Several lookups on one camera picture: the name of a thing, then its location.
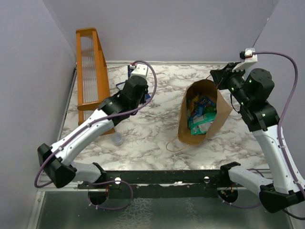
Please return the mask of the dark blue snack packet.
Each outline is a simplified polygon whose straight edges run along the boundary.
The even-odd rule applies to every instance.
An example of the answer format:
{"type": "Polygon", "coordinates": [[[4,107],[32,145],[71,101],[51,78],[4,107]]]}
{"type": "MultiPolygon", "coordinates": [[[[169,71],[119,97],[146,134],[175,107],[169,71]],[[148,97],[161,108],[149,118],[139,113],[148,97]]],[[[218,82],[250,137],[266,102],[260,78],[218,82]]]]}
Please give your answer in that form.
{"type": "MultiPolygon", "coordinates": [[[[116,84],[116,88],[121,91],[123,88],[124,88],[124,85],[125,85],[125,82],[120,82],[118,84],[116,84]]],[[[147,101],[148,99],[150,99],[150,95],[149,93],[146,93],[145,96],[144,96],[144,100],[147,101]]]]}

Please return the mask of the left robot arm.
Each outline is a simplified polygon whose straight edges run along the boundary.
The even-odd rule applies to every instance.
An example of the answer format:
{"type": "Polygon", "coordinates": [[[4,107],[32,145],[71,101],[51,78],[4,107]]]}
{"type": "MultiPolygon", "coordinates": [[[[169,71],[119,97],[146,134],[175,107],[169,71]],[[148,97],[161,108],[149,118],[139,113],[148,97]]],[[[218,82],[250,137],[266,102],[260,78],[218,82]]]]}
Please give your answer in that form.
{"type": "Polygon", "coordinates": [[[74,131],[51,146],[38,147],[39,163],[55,187],[62,188],[72,181],[89,182],[94,188],[105,184],[105,171],[97,163],[76,163],[74,159],[97,137],[130,117],[144,103],[148,91],[146,79],[132,76],[123,89],[103,100],[92,115],[74,131]]]}

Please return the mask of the brown paper bag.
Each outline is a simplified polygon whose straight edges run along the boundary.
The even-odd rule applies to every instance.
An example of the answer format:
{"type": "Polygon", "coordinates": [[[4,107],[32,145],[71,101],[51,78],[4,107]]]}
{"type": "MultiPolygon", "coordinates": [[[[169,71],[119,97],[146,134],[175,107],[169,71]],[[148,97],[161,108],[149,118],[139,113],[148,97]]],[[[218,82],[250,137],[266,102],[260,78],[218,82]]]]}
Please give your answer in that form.
{"type": "Polygon", "coordinates": [[[166,144],[166,149],[179,152],[201,144],[220,131],[232,110],[213,81],[192,83],[181,103],[178,134],[166,144]]]}

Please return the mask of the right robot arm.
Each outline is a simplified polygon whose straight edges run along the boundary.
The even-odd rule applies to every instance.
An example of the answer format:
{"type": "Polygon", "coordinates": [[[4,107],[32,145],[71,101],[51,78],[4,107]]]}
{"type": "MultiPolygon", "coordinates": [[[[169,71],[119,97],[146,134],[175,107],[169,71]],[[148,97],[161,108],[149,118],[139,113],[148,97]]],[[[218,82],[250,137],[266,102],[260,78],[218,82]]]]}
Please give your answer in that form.
{"type": "Polygon", "coordinates": [[[256,194],[264,208],[275,213],[304,201],[305,181],[300,177],[295,164],[285,147],[284,136],[278,133],[279,115],[269,104],[268,97],[275,84],[269,71],[255,68],[243,79],[245,70],[234,68],[238,64],[231,62],[224,68],[211,70],[210,75],[219,90],[229,90],[240,104],[240,115],[248,129],[258,141],[265,155],[272,179],[261,177],[237,162],[221,166],[220,183],[229,187],[237,183],[256,194]]]}

